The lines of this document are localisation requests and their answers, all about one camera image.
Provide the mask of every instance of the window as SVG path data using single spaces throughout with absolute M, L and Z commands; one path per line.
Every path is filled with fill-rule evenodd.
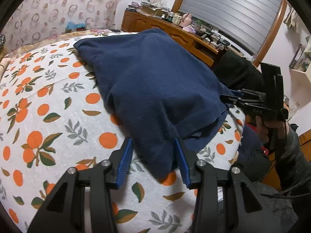
M 179 10 L 219 28 L 257 53 L 280 4 L 281 0 L 183 0 Z

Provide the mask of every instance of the gray sleeve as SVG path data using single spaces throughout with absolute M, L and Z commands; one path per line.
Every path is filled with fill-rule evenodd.
M 291 128 L 287 139 L 278 140 L 276 144 L 276 172 L 280 178 L 282 190 L 301 183 L 311 175 L 311 164 L 304 157 L 296 132 Z M 292 190 L 289 195 L 311 192 L 311 181 Z M 310 195 L 292 200 L 293 209 L 300 217 L 304 209 L 311 206 Z

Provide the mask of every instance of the wooden dresser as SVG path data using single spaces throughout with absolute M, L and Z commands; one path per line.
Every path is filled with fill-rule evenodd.
M 159 28 L 165 31 L 173 40 L 210 67 L 212 65 L 215 66 L 221 56 L 225 53 L 225 50 L 216 50 L 208 42 L 201 40 L 199 36 L 183 31 L 178 25 L 147 17 L 138 12 L 125 11 L 122 22 L 122 31 L 141 32 L 152 28 Z

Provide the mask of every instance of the navy blue towel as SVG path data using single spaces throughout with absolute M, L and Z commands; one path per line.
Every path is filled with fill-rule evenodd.
M 227 115 L 231 95 L 213 72 L 160 29 L 85 38 L 74 44 L 94 67 L 105 106 L 115 111 L 157 178 L 172 170 L 172 140 L 200 151 Z

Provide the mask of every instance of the bed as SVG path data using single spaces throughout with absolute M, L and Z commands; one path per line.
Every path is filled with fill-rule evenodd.
M 135 33 L 73 32 L 7 55 L 12 62 L 0 81 L 0 195 L 21 232 L 69 167 L 91 168 L 121 147 L 127 131 L 105 109 L 95 73 L 73 44 L 122 34 Z M 237 159 L 244 122 L 243 112 L 230 108 L 198 157 L 228 170 Z M 184 233 L 192 223 L 196 194 L 183 184 L 179 169 L 157 180 L 134 152 L 125 184 L 111 191 L 118 231 Z

